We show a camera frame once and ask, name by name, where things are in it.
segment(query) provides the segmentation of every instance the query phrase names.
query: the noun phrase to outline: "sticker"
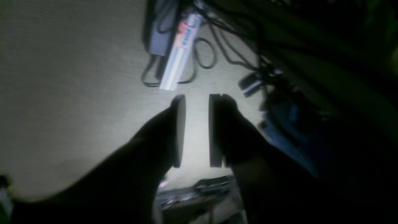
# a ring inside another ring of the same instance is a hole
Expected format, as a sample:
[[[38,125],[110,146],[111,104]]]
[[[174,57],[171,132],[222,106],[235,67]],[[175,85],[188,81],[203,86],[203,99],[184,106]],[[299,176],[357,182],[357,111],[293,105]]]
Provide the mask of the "sticker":
[[[180,48],[190,48],[195,36],[195,31],[196,28],[194,26],[180,23],[174,44]]]

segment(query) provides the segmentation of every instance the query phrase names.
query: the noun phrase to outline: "cable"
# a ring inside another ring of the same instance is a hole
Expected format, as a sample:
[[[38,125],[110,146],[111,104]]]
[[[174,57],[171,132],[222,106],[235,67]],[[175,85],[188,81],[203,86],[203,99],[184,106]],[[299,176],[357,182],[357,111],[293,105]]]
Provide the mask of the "cable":
[[[259,54],[259,53],[260,53],[260,50],[259,50],[259,49],[260,49],[260,44],[258,44],[258,41],[257,41],[257,51],[249,47],[249,48],[257,55],[257,57],[258,57],[258,67],[255,67],[255,66],[252,65],[242,54],[240,54],[240,53],[232,46],[232,44],[231,44],[231,43],[227,40],[227,38],[225,37],[225,35],[224,35],[224,33],[222,32],[222,30],[223,30],[223,31],[226,31],[226,32],[229,32],[229,33],[231,33],[231,34],[233,34],[233,35],[238,36],[238,37],[239,37],[243,42],[245,42],[246,44],[248,44],[248,43],[247,43],[247,40],[248,40],[248,39],[249,39],[249,40],[253,40],[254,37],[252,37],[252,36],[250,36],[250,35],[248,35],[248,34],[246,34],[246,33],[240,33],[240,32],[237,32],[237,31],[235,31],[235,30],[232,30],[232,29],[229,28],[224,22],[209,17],[209,16],[207,15],[207,13],[206,13],[204,10],[200,9],[200,8],[197,7],[195,4],[193,4],[193,5],[194,5],[195,9],[199,12],[199,14],[200,14],[204,19],[206,19],[206,21],[207,21],[207,22],[202,23],[201,27],[203,27],[203,26],[205,26],[205,25],[209,25],[209,28],[210,28],[210,31],[211,31],[213,37],[214,37],[214,40],[216,41],[217,45],[219,46],[219,48],[220,48],[220,50],[221,50],[221,53],[224,55],[224,57],[225,57],[225,59],[227,60],[227,62],[230,63],[230,64],[232,64],[232,65],[239,65],[239,66],[242,66],[242,67],[244,67],[244,68],[246,68],[246,69],[248,69],[248,70],[251,70],[251,71],[257,71],[258,74],[259,74],[260,69],[262,68],[262,66],[263,66],[264,64],[266,64],[266,62],[265,62],[265,60],[261,57],[261,55]],[[164,10],[164,11],[162,10],[162,11],[159,13],[160,16],[161,16],[161,18],[159,19],[159,21],[163,21],[162,18],[164,18],[164,17],[167,15],[167,13],[164,13],[164,12],[168,12],[173,6],[174,6],[174,4],[169,4],[168,7],[166,7],[166,4],[165,4],[165,3],[163,4],[163,7],[164,7],[165,9],[167,9],[167,10]],[[243,17],[243,18],[245,18],[245,19],[247,19],[247,20],[250,20],[250,19],[246,18],[247,16],[244,15],[244,14],[243,14],[243,15],[240,15],[240,14],[238,13],[236,16],[238,16],[238,17],[241,16],[241,17]],[[162,26],[162,23],[161,23],[161,22],[158,22],[158,24],[157,24],[157,29],[158,29],[158,32],[159,32],[159,33],[167,33],[167,32],[172,31],[172,30],[175,28],[175,26],[173,26],[173,27],[171,27],[171,28],[169,28],[169,29],[167,29],[167,30],[161,30],[161,26]],[[215,29],[214,29],[213,26],[218,27],[221,38],[225,41],[225,43],[227,44],[227,46],[228,46],[228,47],[229,47],[229,48],[230,48],[242,61],[233,61],[233,60],[229,57],[229,55],[227,54],[227,52],[226,52],[224,46],[221,44],[220,39],[219,39],[219,37],[218,37],[218,35],[217,35],[217,33],[216,33],[216,31],[215,31]],[[213,61],[210,63],[210,65],[204,65],[204,64],[201,62],[201,59],[200,59],[200,56],[199,56],[198,50],[197,50],[197,45],[198,45],[198,43],[200,43],[200,42],[205,42],[205,43],[211,48],[211,50],[212,50],[212,52],[213,52]],[[213,67],[216,65],[216,63],[217,63],[217,53],[216,53],[216,51],[215,51],[215,47],[214,47],[214,45],[213,45],[209,40],[207,40],[207,39],[205,39],[205,38],[198,37],[198,38],[196,38],[196,39],[194,40],[194,42],[193,42],[193,44],[192,44],[192,53],[193,53],[193,54],[192,54],[192,59],[193,59],[193,73],[192,73],[191,77],[190,77],[188,80],[179,82],[178,84],[188,84],[188,83],[191,83],[192,81],[194,81],[195,78],[196,78],[196,76],[197,76],[197,66],[198,66],[198,65],[199,65],[201,68],[203,68],[203,69],[211,69],[211,68],[213,68]],[[159,83],[159,82],[156,82],[156,83],[148,83],[148,82],[145,81],[146,75],[147,75],[148,71],[150,70],[150,68],[151,68],[151,67],[153,66],[153,64],[155,63],[156,59],[157,59],[156,56],[154,56],[154,55],[151,56],[151,59],[150,59],[148,65],[147,65],[147,67],[145,68],[144,72],[142,73],[142,76],[141,76],[141,81],[142,81],[142,83],[143,83],[145,86],[147,86],[147,87],[158,87],[158,86],[160,86],[160,83]]]
[[[199,53],[197,51],[197,44],[199,42],[205,42],[207,45],[209,45],[209,47],[211,48],[212,52],[213,52],[213,61],[211,62],[210,65],[204,65],[199,57]],[[214,48],[214,45],[212,43],[210,43],[210,41],[208,41],[205,38],[196,38],[193,46],[192,46],[192,60],[193,60],[193,73],[191,75],[191,77],[188,80],[182,81],[182,82],[178,82],[178,84],[188,84],[191,83],[192,81],[195,80],[196,76],[197,76],[197,66],[199,65],[201,68],[203,69],[212,69],[216,63],[217,63],[217,54]],[[146,75],[148,74],[148,71],[152,68],[153,64],[156,62],[158,56],[156,55],[151,55],[151,58],[149,60],[148,65],[146,66],[146,68],[144,69],[144,72],[141,75],[141,82],[146,86],[146,87],[159,87],[160,83],[148,83],[145,81],[146,79]]]

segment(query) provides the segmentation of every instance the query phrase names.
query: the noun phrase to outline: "floor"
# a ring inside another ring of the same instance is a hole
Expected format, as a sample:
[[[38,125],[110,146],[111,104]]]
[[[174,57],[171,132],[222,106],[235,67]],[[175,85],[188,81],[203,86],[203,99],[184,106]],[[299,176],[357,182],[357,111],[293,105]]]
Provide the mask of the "floor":
[[[187,99],[184,152],[181,168],[169,171],[165,189],[231,173],[209,167],[208,98],[211,93],[231,95],[242,114],[258,124],[261,94],[245,98],[238,88],[249,71],[219,55],[214,69],[199,70],[197,80],[176,91],[147,88],[140,81],[149,60],[141,42],[145,0],[5,4],[0,26],[0,173],[11,176],[17,196],[46,197],[71,185],[177,94]],[[199,36],[214,43],[207,28]],[[254,61],[244,44],[229,39]],[[199,51],[205,62],[211,59],[206,46]],[[184,76],[191,72],[190,60]]]

